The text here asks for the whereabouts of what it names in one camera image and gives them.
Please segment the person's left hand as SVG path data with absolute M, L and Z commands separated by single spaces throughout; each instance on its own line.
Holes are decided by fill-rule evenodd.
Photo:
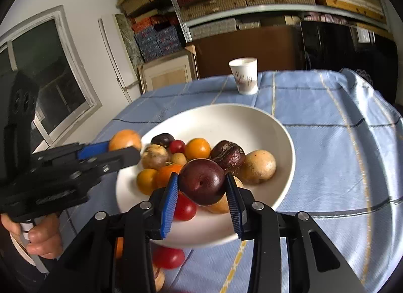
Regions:
M 1 215 L 1 223 L 9 231 L 11 237 L 21 244 L 20 225 L 13 222 L 6 214 Z M 63 253 L 59 217 L 55 213 L 44 217 L 37 226 L 31 228 L 28 237 L 30 243 L 25 249 L 31 255 L 39 255 L 45 259 L 56 259 Z

